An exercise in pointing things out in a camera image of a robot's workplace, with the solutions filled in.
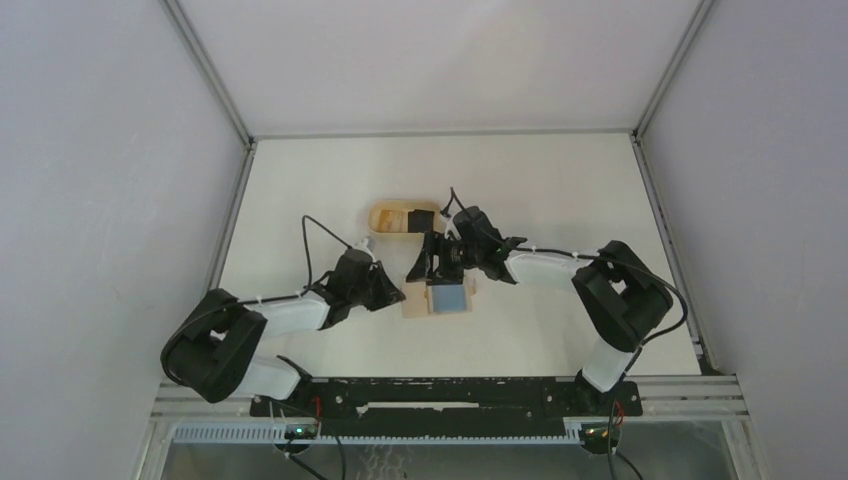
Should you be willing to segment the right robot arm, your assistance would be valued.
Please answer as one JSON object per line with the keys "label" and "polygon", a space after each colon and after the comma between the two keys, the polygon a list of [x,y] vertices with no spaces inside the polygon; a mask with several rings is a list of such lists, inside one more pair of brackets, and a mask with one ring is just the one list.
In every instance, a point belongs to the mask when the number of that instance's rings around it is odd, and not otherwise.
{"label": "right robot arm", "polygon": [[597,251],[534,248],[525,237],[504,236],[477,206],[449,216],[445,231],[428,231],[405,281],[429,287],[460,285],[469,270],[510,285],[546,285],[575,293],[599,339],[577,380],[579,406],[605,415],[616,386],[649,334],[671,310],[672,288],[624,242]]}

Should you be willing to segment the gold VIP card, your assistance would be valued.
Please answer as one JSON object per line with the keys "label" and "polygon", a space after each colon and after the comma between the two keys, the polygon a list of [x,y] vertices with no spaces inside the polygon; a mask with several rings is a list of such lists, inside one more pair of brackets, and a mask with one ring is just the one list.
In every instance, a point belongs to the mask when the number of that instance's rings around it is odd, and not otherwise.
{"label": "gold VIP card", "polygon": [[406,233],[407,211],[399,209],[382,209],[377,215],[377,228],[380,233]]}

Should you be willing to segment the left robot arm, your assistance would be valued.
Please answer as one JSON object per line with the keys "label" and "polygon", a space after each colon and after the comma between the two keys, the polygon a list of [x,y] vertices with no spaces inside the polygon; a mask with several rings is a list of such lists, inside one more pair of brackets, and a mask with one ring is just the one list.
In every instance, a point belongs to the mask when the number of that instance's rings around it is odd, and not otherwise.
{"label": "left robot arm", "polygon": [[258,354],[271,338],[329,329],[355,308],[369,312],[404,301],[405,295],[370,251],[349,248],[334,269],[296,294],[241,300],[208,291],[160,353],[165,376],[210,404],[235,393],[263,396],[290,417],[311,407],[308,373],[295,362]]}

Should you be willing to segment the beige card holder wallet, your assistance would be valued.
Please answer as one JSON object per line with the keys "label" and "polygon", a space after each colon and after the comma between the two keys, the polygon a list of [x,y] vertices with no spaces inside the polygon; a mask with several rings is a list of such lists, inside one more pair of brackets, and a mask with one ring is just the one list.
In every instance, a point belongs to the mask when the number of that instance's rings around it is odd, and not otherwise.
{"label": "beige card holder wallet", "polygon": [[428,285],[426,282],[405,282],[405,299],[401,302],[402,316],[420,319],[443,315],[470,313],[476,280],[466,274],[461,284]]}

